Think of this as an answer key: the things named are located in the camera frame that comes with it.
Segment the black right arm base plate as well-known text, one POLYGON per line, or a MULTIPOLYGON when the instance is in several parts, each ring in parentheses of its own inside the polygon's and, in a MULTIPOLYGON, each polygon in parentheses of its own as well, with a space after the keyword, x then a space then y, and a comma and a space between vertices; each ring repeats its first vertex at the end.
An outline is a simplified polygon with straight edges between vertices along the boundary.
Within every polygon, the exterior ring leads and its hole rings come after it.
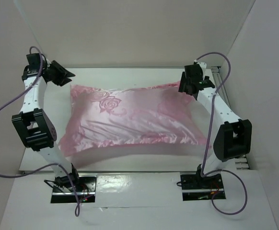
POLYGON ((213 196, 226 199, 220 174, 202 178, 196 173, 182 173, 176 185, 182 190, 183 201, 211 200, 213 196))

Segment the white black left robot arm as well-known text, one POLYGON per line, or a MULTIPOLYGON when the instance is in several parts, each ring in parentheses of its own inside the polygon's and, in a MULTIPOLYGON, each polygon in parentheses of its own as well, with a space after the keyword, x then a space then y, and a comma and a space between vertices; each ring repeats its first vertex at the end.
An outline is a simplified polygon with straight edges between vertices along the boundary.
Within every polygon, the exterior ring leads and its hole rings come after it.
POLYGON ((26 93, 20 112, 12 116, 12 124, 24 146, 49 163, 55 184, 76 191, 81 185, 79 174, 59 150, 55 126, 44 111, 48 82, 64 86, 75 75, 54 60, 49 62, 42 54, 30 53, 26 58, 28 65, 22 75, 26 93))

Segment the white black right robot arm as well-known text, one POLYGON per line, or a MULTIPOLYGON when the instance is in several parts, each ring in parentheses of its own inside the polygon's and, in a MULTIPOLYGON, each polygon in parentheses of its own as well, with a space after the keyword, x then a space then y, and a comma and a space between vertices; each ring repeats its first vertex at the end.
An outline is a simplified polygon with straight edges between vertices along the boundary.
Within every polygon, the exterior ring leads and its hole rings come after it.
POLYGON ((206 63, 194 61, 185 66, 179 92, 195 98, 210 115, 208 136, 203 162, 195 176, 201 188, 211 184, 228 161, 250 152, 252 124, 236 115, 217 93, 216 86, 205 75, 206 63))

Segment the pink fabric pillowcase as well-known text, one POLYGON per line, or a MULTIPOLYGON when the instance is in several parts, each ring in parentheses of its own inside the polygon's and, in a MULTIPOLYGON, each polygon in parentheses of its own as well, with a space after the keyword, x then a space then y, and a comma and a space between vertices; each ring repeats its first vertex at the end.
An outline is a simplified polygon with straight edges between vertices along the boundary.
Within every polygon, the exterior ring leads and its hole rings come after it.
POLYGON ((71 117, 60 150, 68 157, 139 144, 205 145, 190 112, 195 99, 178 89, 178 82, 126 90, 71 85, 71 117))

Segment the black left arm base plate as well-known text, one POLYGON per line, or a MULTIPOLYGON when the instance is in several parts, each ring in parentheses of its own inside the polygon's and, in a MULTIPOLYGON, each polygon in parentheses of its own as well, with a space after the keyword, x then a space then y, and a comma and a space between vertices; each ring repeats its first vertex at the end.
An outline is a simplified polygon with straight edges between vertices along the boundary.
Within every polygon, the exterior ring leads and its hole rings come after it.
MULTIPOLYGON (((50 199, 51 204, 76 203, 76 198, 71 186, 60 187, 52 181, 45 180, 45 182, 52 188, 50 199)), ((75 189, 81 203, 95 202, 96 182, 96 175, 80 174, 79 183, 75 185, 75 189)))

